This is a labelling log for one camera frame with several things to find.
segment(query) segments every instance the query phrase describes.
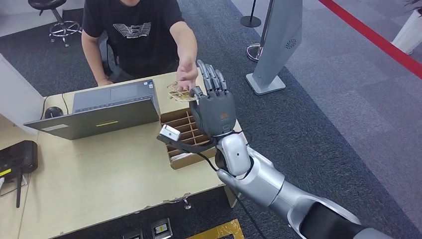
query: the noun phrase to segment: robotic arm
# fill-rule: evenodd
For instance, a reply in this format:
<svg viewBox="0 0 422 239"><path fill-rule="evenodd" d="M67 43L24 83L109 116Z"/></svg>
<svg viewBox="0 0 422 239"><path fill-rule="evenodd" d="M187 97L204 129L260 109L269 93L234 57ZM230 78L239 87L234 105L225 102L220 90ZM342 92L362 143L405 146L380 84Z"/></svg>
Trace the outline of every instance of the robotic arm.
<svg viewBox="0 0 422 239"><path fill-rule="evenodd" d="M206 88L196 86L190 102L198 129L211 141L200 147L178 142L177 130L163 126L159 140L184 152L200 153L216 147L215 162L219 179L233 191L244 194L258 205L269 208L303 239L392 239L362 226L359 219L342 206L307 193L285 180L266 157L247 146L234 132L236 111L234 99L219 70L198 60Z"/></svg>

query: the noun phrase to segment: cardboard organizer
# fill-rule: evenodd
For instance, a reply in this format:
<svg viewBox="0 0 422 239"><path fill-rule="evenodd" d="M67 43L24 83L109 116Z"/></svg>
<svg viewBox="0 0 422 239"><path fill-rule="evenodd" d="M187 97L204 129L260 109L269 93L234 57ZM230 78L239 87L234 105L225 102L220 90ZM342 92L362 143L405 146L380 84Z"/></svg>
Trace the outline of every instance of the cardboard organizer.
<svg viewBox="0 0 422 239"><path fill-rule="evenodd" d="M180 131L179 141L190 145L201 145L209 142L210 138L203 135L199 130L194 117L189 108L160 116L161 126L167 124ZM187 154L167 144L167 153L169 155L170 166L173 169L179 169L204 160L197 154ZM208 158L215 156L215 148L208 149L202 154Z"/></svg>

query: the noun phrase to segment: robot finger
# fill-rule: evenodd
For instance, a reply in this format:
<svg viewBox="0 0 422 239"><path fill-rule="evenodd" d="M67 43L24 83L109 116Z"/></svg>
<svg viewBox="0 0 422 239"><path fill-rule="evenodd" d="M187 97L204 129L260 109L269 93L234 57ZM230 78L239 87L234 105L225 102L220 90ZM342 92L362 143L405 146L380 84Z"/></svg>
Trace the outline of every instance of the robot finger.
<svg viewBox="0 0 422 239"><path fill-rule="evenodd" d="M205 64L201 60L198 60L197 64L198 64L199 70L201 71L202 79L204 80L205 90L207 92L213 90L210 74L208 73L207 68L205 67Z"/></svg>
<svg viewBox="0 0 422 239"><path fill-rule="evenodd" d="M220 85L221 85L221 90L222 91L226 91L227 90L227 84L225 82L225 79L223 77L223 74L221 73L220 70L216 70L215 73L217 74L217 77L220 81Z"/></svg>
<svg viewBox="0 0 422 239"><path fill-rule="evenodd" d="M214 85L214 90L220 90L221 86L220 86L220 82L217 78L217 73L214 70L214 67L212 67L212 65L209 64L205 64L205 67L207 68L208 72L210 73L210 77L212 80L212 84Z"/></svg>
<svg viewBox="0 0 422 239"><path fill-rule="evenodd" d="M200 97L204 96L204 93L202 92L202 90L199 86L195 86L191 89L191 91L189 91L189 95L191 97L196 96L199 99Z"/></svg>

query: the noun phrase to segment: red stripe on floor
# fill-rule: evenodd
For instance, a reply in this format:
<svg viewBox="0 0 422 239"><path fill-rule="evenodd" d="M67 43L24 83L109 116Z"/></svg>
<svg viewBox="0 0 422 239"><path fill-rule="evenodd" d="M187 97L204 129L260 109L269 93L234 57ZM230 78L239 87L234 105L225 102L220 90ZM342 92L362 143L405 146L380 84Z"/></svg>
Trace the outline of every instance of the red stripe on floor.
<svg viewBox="0 0 422 239"><path fill-rule="evenodd" d="M419 78L422 79L422 64L413 59L412 57L405 54L399 48L395 47L389 41L384 39L382 36L374 32L371 28L367 25L359 21L355 18L352 14L344 10L338 4L333 2L333 0L319 0L322 4L324 4L328 9L334 12L337 16L339 16L343 21L357 30L360 34L378 46L381 50L395 59L397 62L402 64L406 67L409 71L413 72Z"/></svg>

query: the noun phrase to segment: man's arm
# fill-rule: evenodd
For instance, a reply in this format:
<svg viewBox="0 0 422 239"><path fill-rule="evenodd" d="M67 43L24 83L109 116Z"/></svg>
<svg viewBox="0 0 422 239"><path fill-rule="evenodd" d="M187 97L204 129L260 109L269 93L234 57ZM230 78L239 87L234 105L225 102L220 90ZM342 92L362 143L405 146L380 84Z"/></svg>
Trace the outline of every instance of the man's arm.
<svg viewBox="0 0 422 239"><path fill-rule="evenodd" d="M104 73L98 37L91 37L85 31L82 31L82 48L98 86L113 84Z"/></svg>
<svg viewBox="0 0 422 239"><path fill-rule="evenodd" d="M197 58L197 40L193 31L183 21L178 21L170 27L170 33L177 44L177 53L179 55L179 68L177 69L177 79L179 87L185 90L195 86L195 80L198 76L196 66Z"/></svg>

